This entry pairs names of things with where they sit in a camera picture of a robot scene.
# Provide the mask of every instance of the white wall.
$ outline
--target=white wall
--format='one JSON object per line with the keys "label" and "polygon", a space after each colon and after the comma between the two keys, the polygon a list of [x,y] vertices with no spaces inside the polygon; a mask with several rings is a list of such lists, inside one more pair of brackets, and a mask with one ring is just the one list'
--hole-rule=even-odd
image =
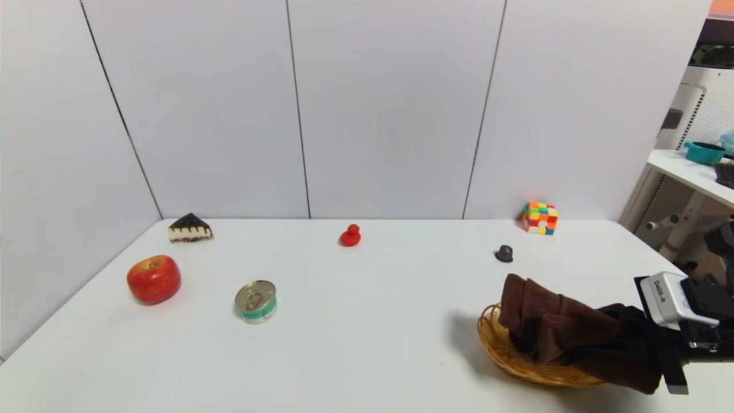
{"label": "white wall", "polygon": [[467,218],[619,218],[710,0],[511,0]]}
{"label": "white wall", "polygon": [[307,218],[285,0],[84,0],[163,216]]}
{"label": "white wall", "polygon": [[461,218],[503,0],[291,0],[311,216]]}
{"label": "white wall", "polygon": [[4,1],[2,29],[0,354],[8,357],[160,215],[79,1]]}

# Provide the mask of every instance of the tin can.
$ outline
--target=tin can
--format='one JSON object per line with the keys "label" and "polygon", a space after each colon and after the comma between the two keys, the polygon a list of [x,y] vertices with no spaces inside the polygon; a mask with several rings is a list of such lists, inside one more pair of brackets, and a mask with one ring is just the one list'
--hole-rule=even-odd
{"label": "tin can", "polygon": [[234,303],[248,324],[262,324],[275,313],[275,285],[270,281],[254,281],[242,287]]}

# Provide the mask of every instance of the can lid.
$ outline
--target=can lid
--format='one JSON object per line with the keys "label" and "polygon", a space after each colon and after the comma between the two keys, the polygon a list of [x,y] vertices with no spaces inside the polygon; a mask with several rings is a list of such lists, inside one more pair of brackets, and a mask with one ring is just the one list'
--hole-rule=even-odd
{"label": "can lid", "polygon": [[260,311],[275,299],[275,285],[270,281],[254,281],[242,287],[234,303],[243,312]]}

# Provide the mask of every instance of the chocolate cake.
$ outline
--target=chocolate cake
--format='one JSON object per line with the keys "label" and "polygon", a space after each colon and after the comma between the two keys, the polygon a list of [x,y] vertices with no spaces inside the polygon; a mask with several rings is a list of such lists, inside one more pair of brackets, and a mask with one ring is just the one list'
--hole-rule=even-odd
{"label": "chocolate cake", "polygon": [[168,239],[172,243],[194,243],[214,238],[206,222],[194,214],[179,218],[168,227]]}

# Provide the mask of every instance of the red apple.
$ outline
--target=red apple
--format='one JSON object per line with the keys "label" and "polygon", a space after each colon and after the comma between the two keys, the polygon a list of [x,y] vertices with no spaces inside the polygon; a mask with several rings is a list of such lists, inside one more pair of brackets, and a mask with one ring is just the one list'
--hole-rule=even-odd
{"label": "red apple", "polygon": [[181,272],[176,261],[169,256],[143,259],[128,271],[130,292],[146,304],[157,304],[171,298],[180,285]]}

